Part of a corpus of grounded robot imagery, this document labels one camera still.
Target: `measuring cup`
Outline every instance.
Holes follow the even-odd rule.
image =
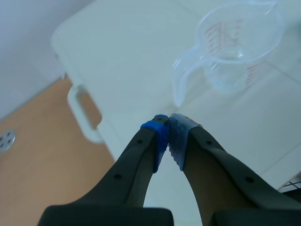
[[[196,45],[173,65],[175,105],[183,103],[188,76],[200,67],[218,89],[250,87],[283,32],[277,1],[233,2],[212,10],[197,26]]]

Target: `red measurement markings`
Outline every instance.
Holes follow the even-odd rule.
[[[221,25],[221,22],[218,22],[214,25],[212,25],[211,27],[209,27],[209,29],[205,32],[205,34],[207,34],[209,31],[212,31],[214,29],[216,29],[216,27],[220,26]]]
[[[218,54],[222,49],[222,22],[211,26],[205,35],[209,39],[210,53],[212,56]]]
[[[252,82],[254,81],[254,78],[255,78],[255,73],[256,73],[256,70],[261,67],[262,63],[258,63],[258,64],[255,64],[255,65],[252,65],[250,67],[247,68],[248,70],[248,76],[246,78],[246,86],[247,87],[250,87],[252,85]]]

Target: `drawer handle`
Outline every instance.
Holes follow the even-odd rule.
[[[92,124],[80,103],[79,98],[84,92],[85,90],[83,87],[76,88],[72,86],[68,93],[68,104],[84,136],[93,143],[103,144],[103,137],[98,130],[92,127]]]

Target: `white wall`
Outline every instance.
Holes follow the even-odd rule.
[[[51,34],[92,1],[0,0],[0,119],[64,73]]]

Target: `floor drain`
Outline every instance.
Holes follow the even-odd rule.
[[[7,151],[12,144],[14,143],[16,138],[16,133],[13,130],[7,130],[0,135],[0,151]]]

